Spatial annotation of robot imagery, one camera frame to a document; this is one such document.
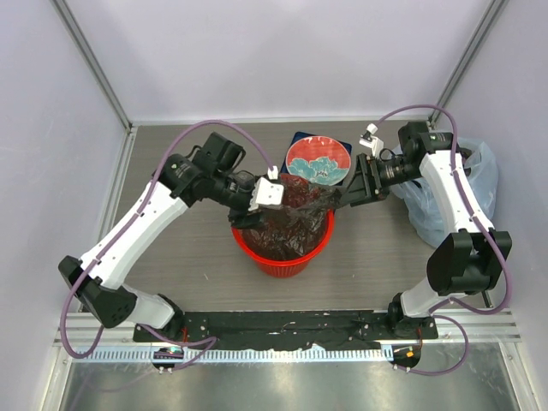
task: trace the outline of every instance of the black mounting plate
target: black mounting plate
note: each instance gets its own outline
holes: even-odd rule
[[[409,327],[389,326],[386,313],[374,311],[274,311],[274,312],[186,312],[183,333],[195,342],[218,338],[213,349],[295,350],[317,344],[327,350],[379,348],[377,340],[438,338],[434,319],[416,319]],[[135,327],[136,343],[158,339]]]

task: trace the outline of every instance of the red bucket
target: red bucket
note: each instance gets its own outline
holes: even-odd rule
[[[324,238],[318,244],[318,246],[307,255],[302,256],[298,259],[290,259],[289,261],[275,261],[274,259],[264,259],[263,257],[254,253],[247,246],[246,242],[244,242],[243,238],[241,237],[240,230],[232,229],[232,235],[234,236],[236,242],[241,247],[241,249],[245,251],[246,254],[253,259],[253,261],[255,261],[255,264],[258,266],[258,268],[260,268],[260,270],[264,271],[269,276],[273,276],[276,278],[287,278],[295,276],[303,271],[307,267],[308,263],[318,254],[320,254],[324,247],[327,245],[329,239],[331,238],[331,234],[333,233],[333,229],[335,228],[335,213],[333,212],[333,210],[329,210],[327,212],[326,222],[327,230],[325,231]]]

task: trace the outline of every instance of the cable clip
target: cable clip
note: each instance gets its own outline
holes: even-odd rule
[[[269,180],[277,180],[277,178],[278,178],[277,166],[276,166],[276,165],[273,165],[273,166],[272,166],[272,170],[271,170],[271,169],[268,169],[268,171],[266,172],[266,174],[268,175]]]
[[[374,135],[363,135],[360,138],[360,145],[369,149],[371,155],[375,158],[378,158],[380,152],[384,148],[384,142]]]

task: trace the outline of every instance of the dark plastic bag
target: dark plastic bag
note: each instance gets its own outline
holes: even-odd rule
[[[327,212],[339,192],[289,174],[281,174],[284,185],[282,208],[263,210],[261,229],[243,229],[241,236],[254,253],[265,259],[288,261],[310,253],[324,239]]]

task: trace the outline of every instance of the plastic bag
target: plastic bag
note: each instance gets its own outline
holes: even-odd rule
[[[493,217],[497,199],[498,168],[495,155],[489,146],[481,141],[459,139],[459,147],[472,154],[464,161],[464,171],[479,206],[488,218]],[[400,146],[394,149],[401,154]],[[420,238],[433,247],[439,246],[449,234],[444,231],[444,223],[434,199],[432,189],[424,178],[404,182],[390,188],[392,193],[405,201],[409,209],[409,221]]]
[[[336,188],[319,186],[289,174],[284,185],[282,208],[264,209],[264,227],[243,229],[241,236],[254,253],[265,259],[287,261],[310,253],[323,240],[326,215],[337,202]]]

